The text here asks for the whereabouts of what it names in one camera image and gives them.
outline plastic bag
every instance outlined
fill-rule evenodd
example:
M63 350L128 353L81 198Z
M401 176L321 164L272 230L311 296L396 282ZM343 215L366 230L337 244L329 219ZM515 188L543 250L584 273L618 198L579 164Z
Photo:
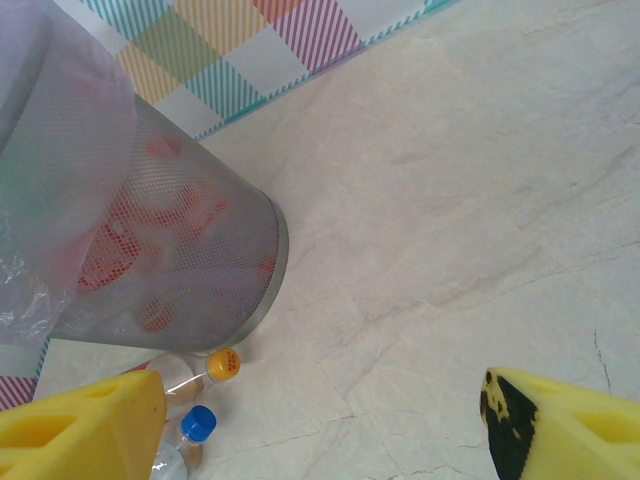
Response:
M73 300L127 174L134 99L52 1L0 0L0 343L42 342Z

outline metal mesh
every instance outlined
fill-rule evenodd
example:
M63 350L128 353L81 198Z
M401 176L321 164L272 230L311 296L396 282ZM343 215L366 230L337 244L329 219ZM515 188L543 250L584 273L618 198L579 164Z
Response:
M273 276L273 204L137 99L129 171L53 335L203 350L228 341Z

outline white marble floor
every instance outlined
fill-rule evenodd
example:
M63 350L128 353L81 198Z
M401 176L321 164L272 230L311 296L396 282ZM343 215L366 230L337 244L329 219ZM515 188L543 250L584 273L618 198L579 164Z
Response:
M488 366L640 400L638 24L462 0L205 140L291 256L198 478L495 479ZM143 357L54 342L38 395Z

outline mesh trash can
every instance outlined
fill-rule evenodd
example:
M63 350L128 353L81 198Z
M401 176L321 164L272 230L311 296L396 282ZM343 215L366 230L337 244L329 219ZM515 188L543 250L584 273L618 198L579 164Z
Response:
M170 350L233 344L280 287L284 218L139 97L136 113L127 179L52 335Z
M239 341L284 275L278 208L53 2L0 11L0 340Z

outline water bottle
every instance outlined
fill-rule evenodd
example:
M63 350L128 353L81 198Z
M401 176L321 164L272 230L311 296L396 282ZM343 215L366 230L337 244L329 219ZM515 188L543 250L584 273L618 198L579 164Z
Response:
M206 357L189 353L165 353L131 370L155 370L162 377L167 399L167 420L195 404L205 386L225 382L240 370L240 357L223 348Z
M187 480L202 463L203 443L216 428L216 416L196 405L180 420L167 423L149 480Z

